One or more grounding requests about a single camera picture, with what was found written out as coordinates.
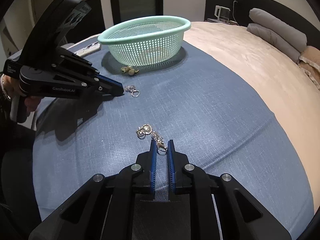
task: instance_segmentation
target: cable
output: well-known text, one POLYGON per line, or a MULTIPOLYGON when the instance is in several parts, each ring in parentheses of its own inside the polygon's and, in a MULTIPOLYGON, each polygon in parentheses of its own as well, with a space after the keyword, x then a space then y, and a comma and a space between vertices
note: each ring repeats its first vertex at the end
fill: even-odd
POLYGON ((233 17, 233 19, 235 20, 235 22, 237 23, 237 25, 240 26, 240 25, 238 24, 238 22, 236 21, 235 16, 234 16, 234 12, 235 12, 235 2, 238 2, 238 1, 236 1, 236 0, 233 1, 232 17, 233 17))

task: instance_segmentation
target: folded blanket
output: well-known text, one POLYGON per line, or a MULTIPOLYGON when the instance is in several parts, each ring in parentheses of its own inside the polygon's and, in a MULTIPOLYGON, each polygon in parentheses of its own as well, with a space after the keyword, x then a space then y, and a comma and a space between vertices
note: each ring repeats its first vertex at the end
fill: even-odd
POLYGON ((307 46, 307 36, 297 29, 287 25, 280 19, 274 17, 268 12, 253 8, 249 12, 249 17, 255 23, 278 33, 285 41, 302 52, 307 46))
POLYGON ((320 90, 320 73, 308 63, 301 61, 299 67, 308 75, 316 87, 320 90))
POLYGON ((290 59, 292 59, 294 63, 299 63, 299 51, 292 47, 288 42, 286 42, 273 30, 267 29, 256 23, 250 23, 248 25, 247 31, 262 38, 266 42, 270 43, 272 46, 279 49, 279 51, 286 54, 290 59))
POLYGON ((300 55, 300 60, 305 63, 308 63, 316 70, 320 72, 320 50, 312 47, 307 46, 305 50, 300 55))

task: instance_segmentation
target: bracelet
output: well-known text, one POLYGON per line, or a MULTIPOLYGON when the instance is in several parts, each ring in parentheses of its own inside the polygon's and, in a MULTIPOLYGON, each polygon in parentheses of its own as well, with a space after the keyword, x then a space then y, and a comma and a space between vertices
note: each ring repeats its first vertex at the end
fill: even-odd
POLYGON ((5 88, 4 88, 3 76, 4 76, 4 74, 2 74, 2 75, 1 75, 1 78, 0 78, 1 89, 2 89, 2 91, 3 91, 3 94, 4 94, 5 98, 6 98, 7 100, 11 101, 11 97, 8 95, 7 91, 6 91, 5 88))

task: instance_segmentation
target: black headboard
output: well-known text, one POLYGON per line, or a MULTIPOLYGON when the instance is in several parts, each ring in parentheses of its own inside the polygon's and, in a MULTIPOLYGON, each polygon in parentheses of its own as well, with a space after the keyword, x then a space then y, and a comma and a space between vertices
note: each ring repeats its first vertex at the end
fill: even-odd
MULTIPOLYGON (((208 18, 215 19, 214 9, 216 5, 227 7, 231 9, 230 20, 232 18, 232 7, 234 0, 206 0, 205 2, 205 12, 204 20, 208 18)), ((307 36, 307 45, 314 46, 320 49, 320 31, 314 27, 309 21, 307 21, 300 14, 291 10, 287 6, 278 3, 274 0, 236 0, 234 16, 236 21, 241 26, 248 26, 252 23, 249 18, 249 11, 252 8, 260 8, 268 13, 274 15, 290 26, 296 28, 297 30, 303 32, 307 36)))

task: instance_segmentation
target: metal rivet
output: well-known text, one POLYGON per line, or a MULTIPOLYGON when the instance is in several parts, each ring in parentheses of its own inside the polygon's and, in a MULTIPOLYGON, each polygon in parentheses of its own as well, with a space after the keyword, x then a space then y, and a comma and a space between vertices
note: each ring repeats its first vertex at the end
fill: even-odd
POLYGON ((131 166, 131 170, 133 171, 138 171, 141 169, 141 166, 139 164, 134 164, 131 166))
POLYGON ((195 167, 192 164, 187 164, 186 166, 184 166, 184 168, 187 171, 193 171, 195 169, 195 167))
POLYGON ((96 174, 96 175, 93 176, 93 180, 95 182, 102 181, 103 180, 103 176, 101 174, 96 174))
POLYGON ((232 179, 232 177, 230 174, 223 174, 222 179, 225 181, 230 181, 232 179))

